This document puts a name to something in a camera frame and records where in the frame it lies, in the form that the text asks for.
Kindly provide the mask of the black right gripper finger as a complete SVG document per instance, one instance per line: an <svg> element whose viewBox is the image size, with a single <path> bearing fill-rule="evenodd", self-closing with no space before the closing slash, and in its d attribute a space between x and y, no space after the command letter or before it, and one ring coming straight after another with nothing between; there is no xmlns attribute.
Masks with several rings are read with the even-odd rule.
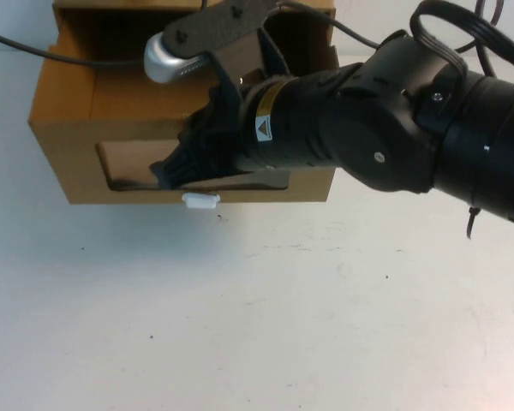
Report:
<svg viewBox="0 0 514 411"><path fill-rule="evenodd" d="M239 176L228 152L216 146L180 144L166 159L152 163L149 170L163 190L178 189L188 183Z"/></svg>

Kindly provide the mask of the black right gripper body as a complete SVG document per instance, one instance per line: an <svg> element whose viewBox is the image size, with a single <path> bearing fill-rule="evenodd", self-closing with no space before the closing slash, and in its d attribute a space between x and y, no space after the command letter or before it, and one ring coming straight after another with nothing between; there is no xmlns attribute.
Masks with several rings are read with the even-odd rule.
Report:
<svg viewBox="0 0 514 411"><path fill-rule="evenodd" d="M210 90L210 101L206 107L196 111L186 121L178 135L179 145L216 146L240 171L253 169L250 159L251 116L249 107L252 101L253 85L240 86L237 96L226 91L221 84Z"/></svg>

